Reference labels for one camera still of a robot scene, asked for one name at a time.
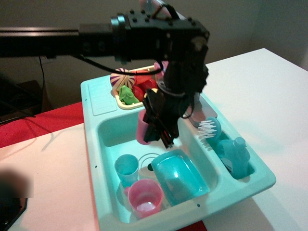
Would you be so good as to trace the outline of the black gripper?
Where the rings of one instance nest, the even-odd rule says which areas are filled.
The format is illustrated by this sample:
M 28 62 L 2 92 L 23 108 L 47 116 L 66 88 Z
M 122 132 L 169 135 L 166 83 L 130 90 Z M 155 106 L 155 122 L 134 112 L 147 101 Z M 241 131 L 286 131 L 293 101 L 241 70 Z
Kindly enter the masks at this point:
M 147 90 L 143 102 L 146 109 L 142 119 L 146 123 L 143 141 L 161 140 L 165 148 L 172 148 L 173 140 L 179 136 L 178 120 L 192 104 L 193 96 L 172 92 L 162 80 L 158 81 L 157 87 L 157 92 Z

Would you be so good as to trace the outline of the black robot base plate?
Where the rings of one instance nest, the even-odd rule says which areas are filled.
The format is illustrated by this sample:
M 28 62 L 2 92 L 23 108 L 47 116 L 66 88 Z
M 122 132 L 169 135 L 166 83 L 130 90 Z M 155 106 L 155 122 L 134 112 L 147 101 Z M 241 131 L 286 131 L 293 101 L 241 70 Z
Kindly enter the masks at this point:
M 27 208 L 27 198 L 0 199 L 0 230 L 7 231 Z

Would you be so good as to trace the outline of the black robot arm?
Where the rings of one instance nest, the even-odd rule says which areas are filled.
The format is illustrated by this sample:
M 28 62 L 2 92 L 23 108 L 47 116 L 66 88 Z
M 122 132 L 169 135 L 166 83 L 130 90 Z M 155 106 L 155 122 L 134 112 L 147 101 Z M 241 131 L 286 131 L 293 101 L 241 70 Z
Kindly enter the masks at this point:
M 178 119 L 194 107 L 194 96 L 206 85 L 204 60 L 209 31 L 193 19 L 181 20 L 176 12 L 159 18 L 145 11 L 119 14 L 108 24 L 83 24 L 79 29 L 4 27 L 0 55 L 7 57 L 70 55 L 92 63 L 94 57 L 113 56 L 127 63 L 153 59 L 168 61 L 160 70 L 158 90 L 147 90 L 143 100 L 147 129 L 144 141 L 162 141 L 166 148 L 179 136 Z

